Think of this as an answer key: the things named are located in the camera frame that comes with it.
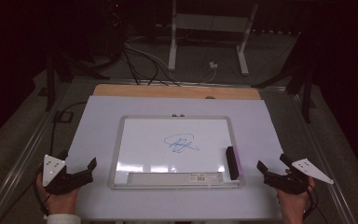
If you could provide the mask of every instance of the white sleeve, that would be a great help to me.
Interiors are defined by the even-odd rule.
[[[71,214],[54,214],[48,216],[48,224],[80,224],[80,217]]]

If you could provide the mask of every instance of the floor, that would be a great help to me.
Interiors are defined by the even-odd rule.
[[[290,35],[251,35],[245,50],[245,57],[250,75],[242,76],[236,59],[235,36],[217,43],[205,44],[179,39],[176,70],[161,69],[156,74],[155,64],[145,56],[133,54],[133,50],[146,53],[156,61],[168,61],[170,39],[166,36],[146,38],[134,36],[126,42],[125,48],[131,65],[138,74],[140,84],[192,85],[192,86],[236,86],[249,87],[279,73],[282,65],[296,43]],[[106,61],[105,57],[96,58],[98,63]],[[73,103],[87,101],[93,89],[99,83],[136,84],[128,59],[122,55],[121,60],[104,69],[103,76],[109,80],[96,80],[74,70],[76,74],[72,83],[57,81],[57,103],[52,111],[63,109]],[[209,63],[217,63],[212,69]],[[45,112],[46,98],[37,94],[46,87],[46,72],[35,77],[35,91],[23,102],[19,110],[0,130],[0,215],[9,204],[32,182],[35,167],[49,151],[53,113]],[[318,183],[319,207],[328,223],[358,223],[358,162],[354,158],[344,134],[331,114],[317,86],[312,89],[311,123],[307,124],[298,112],[301,93],[287,95],[284,87],[289,79],[281,80],[273,86],[260,90],[268,106],[269,113],[277,130],[285,153],[294,158],[307,156],[336,180],[333,187]],[[60,124],[55,130],[54,150],[56,152],[71,145],[76,127],[81,119],[84,106],[71,108],[74,120]],[[33,152],[23,155],[24,149]],[[20,166],[18,159],[26,160]],[[45,223],[42,213],[34,199],[32,190],[25,191],[20,200],[4,215],[2,223]],[[277,220],[249,221],[247,223],[280,223]],[[306,223],[324,223],[318,211],[306,220]]]

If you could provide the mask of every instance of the white table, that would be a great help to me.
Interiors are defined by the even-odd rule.
[[[108,188],[120,118],[125,115],[171,114],[228,116],[231,119],[244,172],[243,188],[149,190]],[[256,169],[256,164],[261,160],[271,172],[282,174],[285,166],[279,160],[281,153],[282,148],[262,100],[94,95],[89,98],[78,126],[69,151],[67,166],[68,173],[75,173],[84,170],[92,158],[97,158],[98,165],[93,171],[94,181],[82,188],[77,201],[76,213],[85,219],[176,221],[278,219],[281,213],[276,192],[263,183],[263,176]]]

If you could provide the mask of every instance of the metal bar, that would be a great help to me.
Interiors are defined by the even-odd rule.
[[[316,140],[315,134],[309,128],[306,121],[302,119],[302,113],[301,113],[301,109],[300,109],[301,102],[298,98],[298,95],[292,96],[291,101],[294,105],[295,111],[297,113],[297,117],[299,118],[299,121],[300,121],[301,125],[303,126],[303,129],[306,132],[306,135],[310,139],[310,142],[312,144],[313,151],[315,152],[316,158],[319,160],[319,162],[321,164],[321,170],[328,176],[337,180],[335,178],[335,175],[333,174],[332,169],[330,168],[329,162],[328,162],[327,158],[325,157],[321,146],[318,144],[318,141]],[[327,187],[328,187],[328,190],[330,191],[330,195],[331,195],[334,203],[336,204],[336,208],[338,210],[339,215],[341,216],[342,223],[356,224],[357,222],[353,216],[351,209],[348,206],[347,201],[345,200],[345,197],[342,193],[341,187],[339,186],[338,182],[335,182],[334,185],[327,185]]]
[[[248,65],[246,64],[245,55],[243,52],[245,50],[245,46],[248,41],[249,34],[251,33],[252,30],[252,25],[255,19],[255,13],[257,12],[257,8],[258,8],[258,4],[254,4],[254,6],[252,7],[251,15],[246,24],[246,29],[243,33],[243,40],[240,45],[237,45],[237,55],[238,55],[238,62],[240,63],[241,74],[245,76],[249,75],[249,69],[248,69]]]
[[[243,33],[247,28],[248,21],[247,17],[176,14],[176,28],[190,30]]]
[[[173,72],[176,64],[176,0],[172,0],[172,36],[168,70]]]
[[[22,151],[22,153],[17,158],[16,162],[8,172],[7,177],[5,178],[4,183],[0,188],[0,215],[3,212],[5,206],[7,205],[7,202],[9,201],[14,189],[17,187],[19,181],[21,180],[21,177],[27,165],[31,161],[31,158],[33,157],[34,152],[41,141],[41,138],[48,123],[51,122],[51,120],[53,119],[53,112],[57,110],[59,102],[62,100],[68,89],[69,84],[62,83],[62,89],[59,92],[57,101],[52,105],[51,110],[45,113],[45,115],[37,125],[30,140],[28,141],[27,146]]]

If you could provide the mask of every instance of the blue ink drawing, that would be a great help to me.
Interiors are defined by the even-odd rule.
[[[194,134],[192,133],[179,133],[174,134],[164,139],[164,143],[168,144],[172,148],[172,152],[181,153],[186,148],[190,148],[196,151],[200,151],[198,147],[191,146],[194,140]]]

